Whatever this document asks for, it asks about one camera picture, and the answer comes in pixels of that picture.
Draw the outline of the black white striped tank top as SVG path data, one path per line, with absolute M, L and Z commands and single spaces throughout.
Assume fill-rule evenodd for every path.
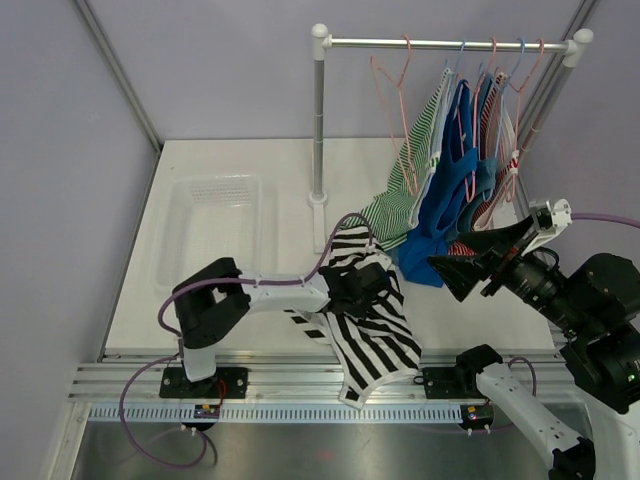
M 364 226 L 339 231 L 332 241 L 327 265 L 362 267 L 366 244 L 376 244 L 382 250 L 377 240 L 369 238 Z M 395 265 L 387 272 L 391 288 L 379 295 L 365 318 L 301 310 L 286 312 L 307 337 L 332 348 L 344 373 L 339 401 L 353 408 L 362 408 L 377 388 L 418 373 L 422 348 L 404 315 L 404 296 Z

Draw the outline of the teal blue tank top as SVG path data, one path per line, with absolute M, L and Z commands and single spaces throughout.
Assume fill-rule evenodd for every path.
M 489 74 L 484 79 L 479 97 L 478 107 L 479 116 L 481 115 L 484 102 L 488 93 L 492 75 Z M 472 218 L 479 206 L 491 196 L 491 192 L 494 187 L 494 174 L 496 161 L 494 159 L 481 160 L 480 159 L 480 147 L 481 147 L 481 132 L 479 124 L 479 163 L 476 171 L 476 197 L 467 203 L 464 199 L 464 186 L 461 181 L 460 184 L 454 190 L 454 196 L 446 213 L 451 217 L 453 223 L 446 232 L 446 240 L 452 243 L 460 233 L 466 233 L 471 230 Z M 452 127 L 452 139 L 451 139 L 451 154 L 452 160 L 455 163 L 460 163 L 459 158 L 461 156 L 459 133 L 458 133 L 458 121 L 454 118 L 454 124 Z

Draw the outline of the green white striped tank top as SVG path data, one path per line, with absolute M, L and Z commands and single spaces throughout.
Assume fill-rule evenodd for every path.
M 439 163 L 443 122 L 439 119 L 454 72 L 446 68 L 439 84 L 396 155 L 386 188 L 361 210 L 384 250 L 402 244 L 418 225 L 418 210 Z

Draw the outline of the bright blue tank top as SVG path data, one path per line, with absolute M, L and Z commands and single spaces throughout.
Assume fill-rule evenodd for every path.
M 471 97 L 468 82 L 460 81 L 445 120 L 439 163 L 419 209 L 418 226 L 399 247 L 399 268 L 408 282 L 443 286 L 428 258 L 448 253 L 447 234 L 455 229 L 467 194 L 474 191 L 478 153 Z

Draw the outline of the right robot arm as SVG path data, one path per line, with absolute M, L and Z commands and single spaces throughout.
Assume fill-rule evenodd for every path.
M 454 297 L 464 300 L 485 281 L 485 297 L 505 288 L 558 327 L 560 354 L 587 409 L 592 435 L 567 427 L 520 385 L 488 345 L 456 358 L 454 384 L 479 393 L 526 437 L 551 479 L 636 479 L 639 476 L 639 272 L 623 257 L 590 257 L 570 277 L 533 253 L 502 258 L 431 256 L 429 264 Z

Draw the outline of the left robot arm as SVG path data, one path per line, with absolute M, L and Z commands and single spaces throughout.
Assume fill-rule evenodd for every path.
M 361 407 L 377 388 L 419 372 L 422 348 L 404 315 L 393 260 L 362 216 L 346 215 L 314 268 L 302 276 L 242 271 L 215 260 L 165 301 L 179 328 L 181 386 L 195 398 L 216 385 L 217 344 L 247 315 L 284 312 L 311 340 L 327 344 L 344 372 L 341 402 Z

